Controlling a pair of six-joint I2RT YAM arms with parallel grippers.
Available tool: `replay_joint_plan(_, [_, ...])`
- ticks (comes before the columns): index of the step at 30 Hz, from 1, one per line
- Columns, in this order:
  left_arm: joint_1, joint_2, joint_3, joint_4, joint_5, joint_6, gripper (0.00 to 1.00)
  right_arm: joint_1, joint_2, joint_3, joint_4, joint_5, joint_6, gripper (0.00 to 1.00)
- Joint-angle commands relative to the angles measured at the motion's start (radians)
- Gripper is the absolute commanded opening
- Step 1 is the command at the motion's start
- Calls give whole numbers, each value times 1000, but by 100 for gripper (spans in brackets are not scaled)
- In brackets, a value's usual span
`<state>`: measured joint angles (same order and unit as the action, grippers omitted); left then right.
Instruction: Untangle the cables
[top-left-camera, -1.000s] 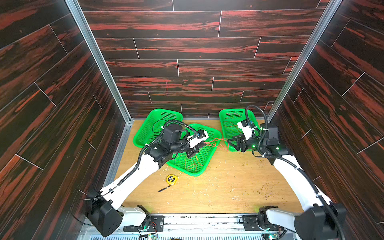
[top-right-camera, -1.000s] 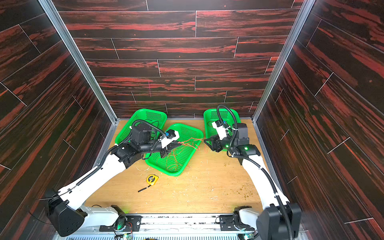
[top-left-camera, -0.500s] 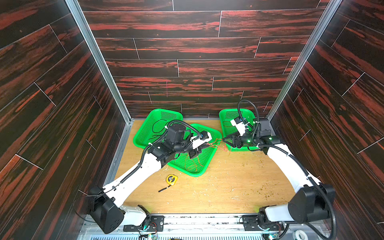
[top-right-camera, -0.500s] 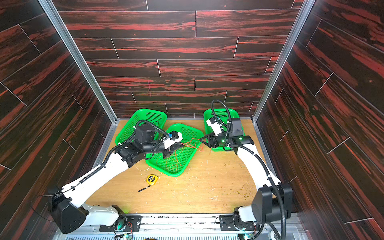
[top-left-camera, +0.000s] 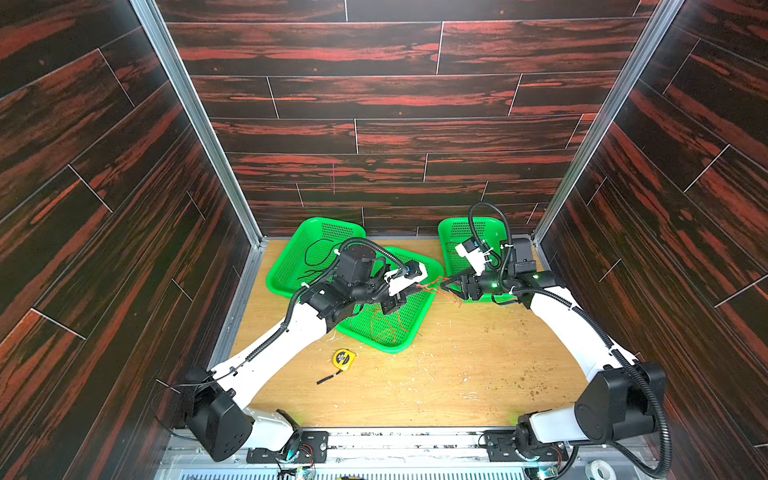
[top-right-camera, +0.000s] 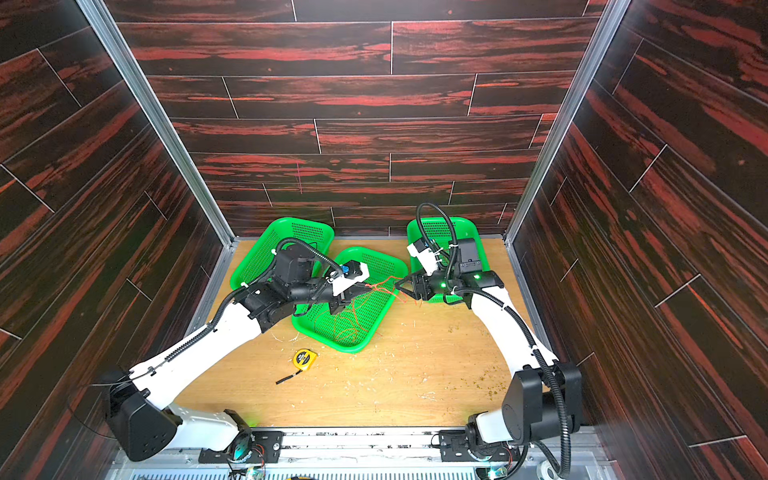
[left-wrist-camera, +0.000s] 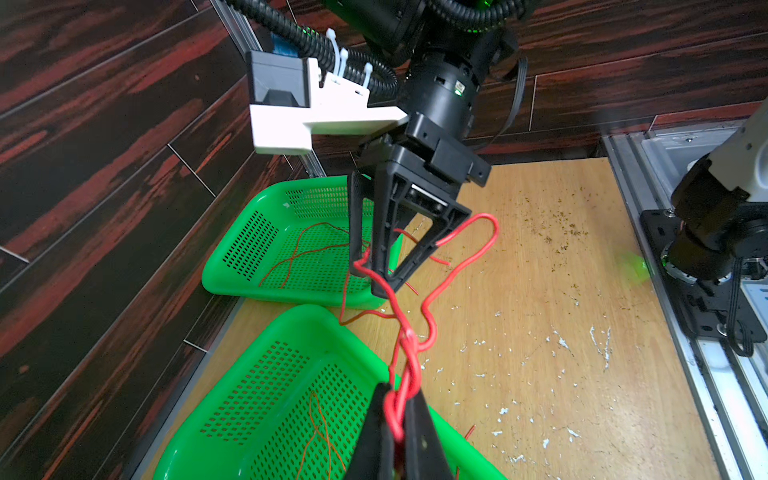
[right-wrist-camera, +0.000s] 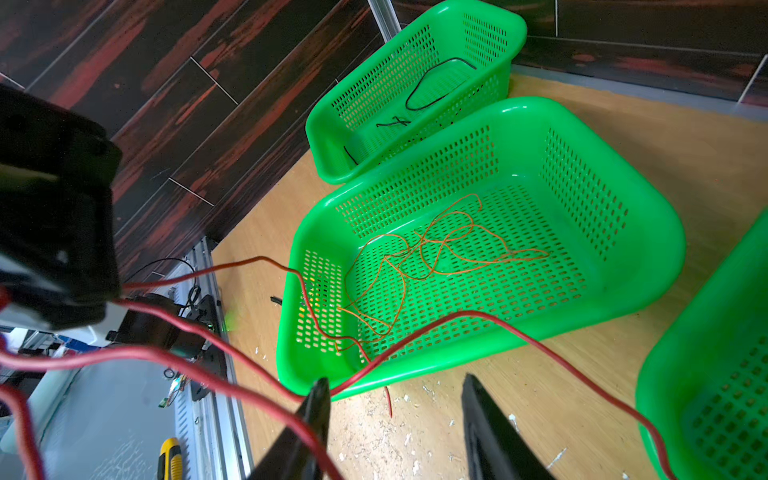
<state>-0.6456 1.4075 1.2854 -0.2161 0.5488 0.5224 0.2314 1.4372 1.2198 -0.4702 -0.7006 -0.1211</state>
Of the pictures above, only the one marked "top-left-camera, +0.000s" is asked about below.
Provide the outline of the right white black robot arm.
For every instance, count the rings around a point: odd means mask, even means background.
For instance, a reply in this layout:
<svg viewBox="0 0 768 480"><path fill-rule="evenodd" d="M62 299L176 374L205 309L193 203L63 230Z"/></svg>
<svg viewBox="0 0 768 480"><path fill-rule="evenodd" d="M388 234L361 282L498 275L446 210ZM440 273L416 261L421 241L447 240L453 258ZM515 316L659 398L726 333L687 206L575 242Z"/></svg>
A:
<svg viewBox="0 0 768 480"><path fill-rule="evenodd" d="M665 478L671 470L671 431L664 411L667 377L653 362L642 362L594 320L549 270L540 271L532 243L515 237L507 218L504 234L492 247L475 224L475 213L491 203L478 202L467 214L469 236L455 244L466 269L446 278L441 289L463 301L489 297L498 306L521 304L558 337L587 381L570 406L520 416L511 441L515 454L542 461L549 452L565 459L554 477L566 474L583 445L617 450L644 475Z"/></svg>

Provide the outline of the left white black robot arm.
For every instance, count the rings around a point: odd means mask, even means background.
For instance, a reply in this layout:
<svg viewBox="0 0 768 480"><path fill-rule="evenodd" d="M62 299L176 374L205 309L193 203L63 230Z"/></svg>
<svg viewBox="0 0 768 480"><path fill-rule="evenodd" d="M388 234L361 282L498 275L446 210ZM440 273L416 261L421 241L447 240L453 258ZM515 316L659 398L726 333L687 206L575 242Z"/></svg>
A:
<svg viewBox="0 0 768 480"><path fill-rule="evenodd" d="M332 263L290 298L284 318L246 349L210 369L196 367L177 384L182 420L215 462L241 448L291 458L301 428L282 410L247 413L256 394L290 360L321 339L359 306L393 313L421 290L424 263L404 262L380 245L353 237Z"/></svg>

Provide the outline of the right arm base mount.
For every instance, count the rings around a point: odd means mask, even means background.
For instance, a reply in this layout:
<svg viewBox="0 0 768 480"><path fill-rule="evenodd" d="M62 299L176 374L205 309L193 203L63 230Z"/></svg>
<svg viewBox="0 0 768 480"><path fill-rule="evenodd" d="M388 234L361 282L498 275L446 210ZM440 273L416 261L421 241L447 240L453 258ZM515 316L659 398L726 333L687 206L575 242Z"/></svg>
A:
<svg viewBox="0 0 768 480"><path fill-rule="evenodd" d="M525 428L486 430L481 435L480 446L485 448L491 462L564 463L570 458L562 442L541 443Z"/></svg>

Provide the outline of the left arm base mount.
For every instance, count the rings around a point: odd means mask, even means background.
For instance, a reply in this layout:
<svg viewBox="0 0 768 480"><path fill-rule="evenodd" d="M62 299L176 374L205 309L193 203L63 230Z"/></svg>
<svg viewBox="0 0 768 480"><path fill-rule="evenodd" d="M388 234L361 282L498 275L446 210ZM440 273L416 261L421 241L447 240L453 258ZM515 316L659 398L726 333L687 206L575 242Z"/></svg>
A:
<svg viewBox="0 0 768 480"><path fill-rule="evenodd" d="M249 449L247 464L322 464L327 459L329 432L323 430L300 430L295 432L287 444L276 452L265 448Z"/></svg>

